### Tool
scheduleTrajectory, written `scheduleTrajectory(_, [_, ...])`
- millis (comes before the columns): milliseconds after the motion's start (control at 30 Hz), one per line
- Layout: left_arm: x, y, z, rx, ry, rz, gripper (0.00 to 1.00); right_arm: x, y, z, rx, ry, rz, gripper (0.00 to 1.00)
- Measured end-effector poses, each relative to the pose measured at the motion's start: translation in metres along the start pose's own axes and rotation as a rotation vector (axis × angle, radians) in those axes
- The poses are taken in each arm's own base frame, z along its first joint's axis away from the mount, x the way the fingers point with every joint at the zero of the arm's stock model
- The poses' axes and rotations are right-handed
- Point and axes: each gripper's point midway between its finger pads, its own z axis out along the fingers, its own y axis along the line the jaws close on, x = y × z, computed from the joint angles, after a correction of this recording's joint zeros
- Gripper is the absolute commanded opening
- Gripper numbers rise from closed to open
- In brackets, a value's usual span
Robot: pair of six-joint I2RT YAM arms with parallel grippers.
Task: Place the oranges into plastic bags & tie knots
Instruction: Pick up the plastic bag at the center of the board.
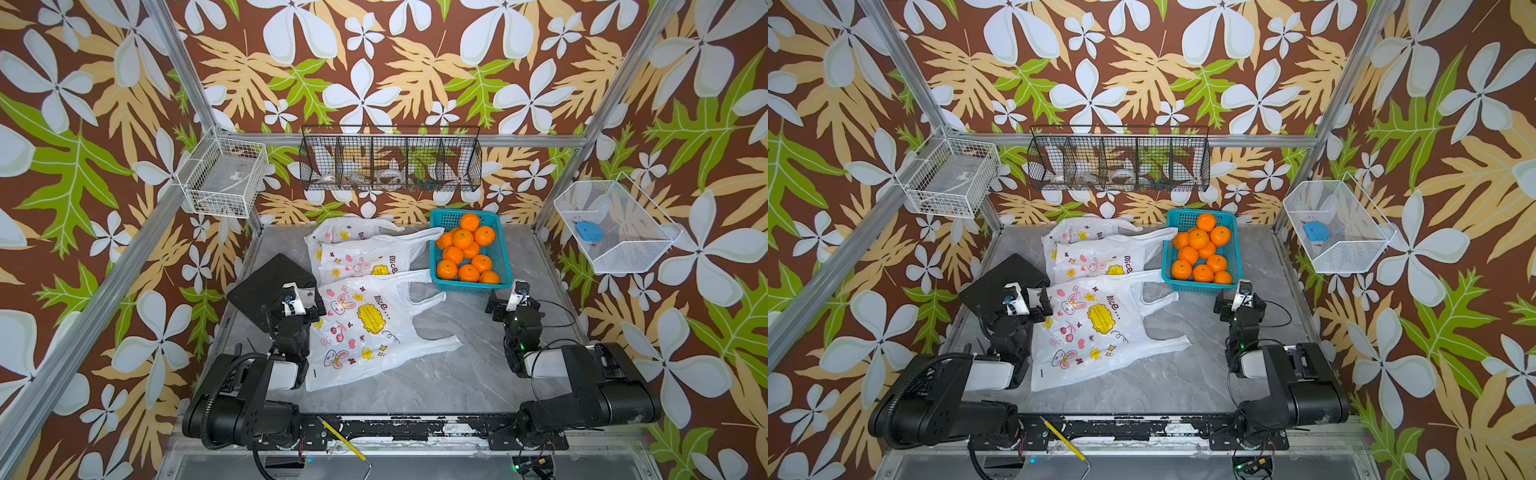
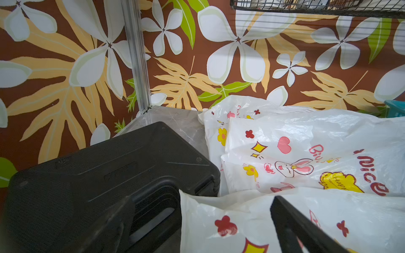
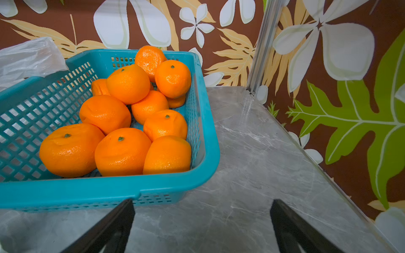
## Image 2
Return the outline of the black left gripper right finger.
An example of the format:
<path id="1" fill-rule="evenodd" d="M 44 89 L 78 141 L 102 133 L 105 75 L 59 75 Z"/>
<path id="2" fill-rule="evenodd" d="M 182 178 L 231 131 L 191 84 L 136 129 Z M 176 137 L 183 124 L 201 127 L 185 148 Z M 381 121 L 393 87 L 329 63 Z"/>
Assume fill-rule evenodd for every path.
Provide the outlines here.
<path id="1" fill-rule="evenodd" d="M 270 213 L 283 253 L 301 253 L 300 244 L 310 253 L 347 252 L 282 196 L 274 198 Z"/>

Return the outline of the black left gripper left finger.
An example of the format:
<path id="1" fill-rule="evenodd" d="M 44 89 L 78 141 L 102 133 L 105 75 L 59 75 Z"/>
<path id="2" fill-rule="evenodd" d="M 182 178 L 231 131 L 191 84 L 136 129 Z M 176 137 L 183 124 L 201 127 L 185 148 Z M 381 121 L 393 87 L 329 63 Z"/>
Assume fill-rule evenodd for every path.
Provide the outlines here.
<path id="1" fill-rule="evenodd" d="M 130 247 L 130 231 L 135 204 L 129 196 L 110 207 L 77 239 L 66 253 L 124 253 Z"/>

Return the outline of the white printed plastic bag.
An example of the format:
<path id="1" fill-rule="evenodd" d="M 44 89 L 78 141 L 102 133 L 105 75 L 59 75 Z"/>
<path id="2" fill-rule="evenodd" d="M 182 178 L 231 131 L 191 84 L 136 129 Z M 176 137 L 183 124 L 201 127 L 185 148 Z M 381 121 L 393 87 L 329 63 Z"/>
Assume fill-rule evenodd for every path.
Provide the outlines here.
<path id="1" fill-rule="evenodd" d="M 182 253 L 402 253 L 405 200 L 343 190 L 181 193 Z"/>

